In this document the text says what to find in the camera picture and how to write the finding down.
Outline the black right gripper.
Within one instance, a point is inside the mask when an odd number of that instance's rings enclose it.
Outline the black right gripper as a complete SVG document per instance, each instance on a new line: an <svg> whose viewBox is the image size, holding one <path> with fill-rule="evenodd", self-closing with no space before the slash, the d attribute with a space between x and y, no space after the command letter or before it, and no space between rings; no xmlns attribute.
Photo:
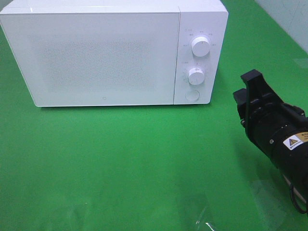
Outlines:
<svg viewBox="0 0 308 231"><path fill-rule="evenodd" d="M308 171L308 119L284 103L256 69L241 75L246 85L233 93L248 139L282 173Z"/></svg>

